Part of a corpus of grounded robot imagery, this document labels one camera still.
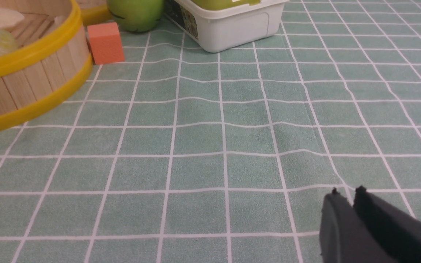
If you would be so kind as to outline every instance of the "grid pattern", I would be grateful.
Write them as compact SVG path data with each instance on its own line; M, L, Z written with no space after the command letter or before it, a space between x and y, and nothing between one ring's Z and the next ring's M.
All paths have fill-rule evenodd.
M292 1L209 54L164 20L0 132L0 262L321 262L332 187L421 220L421 0Z

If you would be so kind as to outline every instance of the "steamer basket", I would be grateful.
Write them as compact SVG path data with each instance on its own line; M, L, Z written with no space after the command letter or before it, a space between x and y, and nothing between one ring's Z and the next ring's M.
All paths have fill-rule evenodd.
M111 20L107 8L107 0L77 0L82 10L82 20L85 26L100 24Z
M22 46L0 57L0 130L36 118L74 94L92 72L75 0L0 0L25 20L11 33ZM55 17L65 17L60 25Z

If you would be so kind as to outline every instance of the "orange foam block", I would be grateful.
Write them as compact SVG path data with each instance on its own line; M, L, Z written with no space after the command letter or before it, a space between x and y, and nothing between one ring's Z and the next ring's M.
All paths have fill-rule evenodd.
M87 27L90 48L95 64L110 64L124 61L120 30L115 22Z

